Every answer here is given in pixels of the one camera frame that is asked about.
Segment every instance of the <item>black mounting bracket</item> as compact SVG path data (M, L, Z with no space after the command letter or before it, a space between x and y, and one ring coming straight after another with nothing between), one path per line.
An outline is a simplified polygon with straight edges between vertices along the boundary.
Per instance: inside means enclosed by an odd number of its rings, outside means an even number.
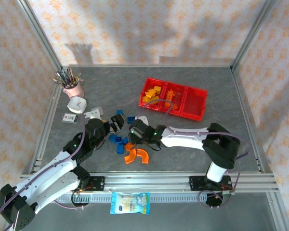
M88 186L84 191L104 191L105 177L89 177Z
M206 176L190 176L188 183L191 191L224 191L233 188L230 176L223 176L222 180L218 183L209 180Z

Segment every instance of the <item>gray marble surface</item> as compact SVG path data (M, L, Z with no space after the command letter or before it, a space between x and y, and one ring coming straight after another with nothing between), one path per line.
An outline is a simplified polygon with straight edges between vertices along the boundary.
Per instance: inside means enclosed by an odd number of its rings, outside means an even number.
M169 116L169 126L177 128L204 128L211 123L219 123L230 132L248 138L248 131L239 104L229 68L192 68L192 67L88 67L73 68L74 74L81 72L84 79L81 85L85 91L84 98L88 102L86 112L101 106L104 115L102 119L110 119L118 109L124 116L136 116L140 111L139 94L147 77L189 85L208 90L206 112L201 122L190 119ZM47 142L43 164L51 161L74 135L81 132L81 123L69 124L61 122L64 113L70 111L66 107L69 98L63 92L56 109L53 125ZM152 110L144 110L149 124L155 127L164 124L164 114ZM129 125L118 133L125 137ZM195 171L205 172L210 164L210 158L204 151L173 147L155 152L147 147L149 164L142 164L137 157L131 164L125 164L124 156L116 153L116 145L109 140L104 146L94 151L92 156L81 165L89 172L101 171ZM242 145L241 153L246 150ZM243 171L258 171L253 153L236 161L236 169Z

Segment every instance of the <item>gray table surface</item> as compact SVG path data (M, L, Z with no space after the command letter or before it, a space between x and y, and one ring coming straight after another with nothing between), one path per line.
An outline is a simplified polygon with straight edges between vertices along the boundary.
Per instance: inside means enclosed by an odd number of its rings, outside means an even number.
M151 204L150 215L110 215L110 204L84 210L43 208L23 231L275 231L265 193L239 194L226 206L196 203Z
M192 67L83 67L73 68L74 74L81 73L84 80L81 85L85 91L84 98L88 102L86 112L101 106L102 119L110 119L116 111L123 110L124 116L136 116L140 111L139 95L147 77L154 77L179 84L208 90L206 112L201 122L177 116L169 116L169 126L177 128L204 128L211 123L219 123L230 132L248 138L248 131L229 68L192 68ZM46 145L42 165L51 161L78 132L81 123L63 123L62 116L70 111L66 107L69 98L63 92L55 112L51 132ZM152 110L144 110L149 124L155 127L164 124L164 114ZM125 137L129 125L118 132ZM243 153L246 145L241 146ZM125 164L124 155L116 153L116 145L107 140L104 146L81 165L89 172L104 171L194 171L206 172L210 158L204 151L173 147L160 152L148 151L149 164L142 164L137 157L131 164ZM236 161L236 169L258 171L253 152L249 156Z

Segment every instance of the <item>black robotic arm joint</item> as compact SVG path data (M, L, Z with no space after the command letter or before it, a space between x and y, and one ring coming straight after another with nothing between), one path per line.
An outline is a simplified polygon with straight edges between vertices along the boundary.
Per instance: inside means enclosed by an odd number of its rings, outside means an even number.
M229 133L229 131L219 124L211 124L208 131ZM240 141L235 137L227 135L208 135L203 141L203 149L211 160L219 167L226 169L234 168L239 148Z

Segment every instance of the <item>blue cube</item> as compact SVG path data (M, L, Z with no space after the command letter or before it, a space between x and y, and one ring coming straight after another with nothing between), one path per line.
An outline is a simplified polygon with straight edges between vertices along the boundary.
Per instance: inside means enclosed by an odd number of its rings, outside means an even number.
M129 142L129 138L128 137L125 137L123 140L122 140L122 143L124 144L127 144Z
M123 153L124 153L124 144L117 143L117 154L123 154Z
M128 124L132 124L134 121L135 121L135 117L134 116L127 117L127 123Z
M123 115L123 111L122 110L117 110L117 114Z
M115 143L116 142L116 138L117 136L115 134L112 134L108 137L108 139L110 140L110 142Z
M117 136L117 137L116 137L116 143L121 143L121 142L122 142L122 137Z

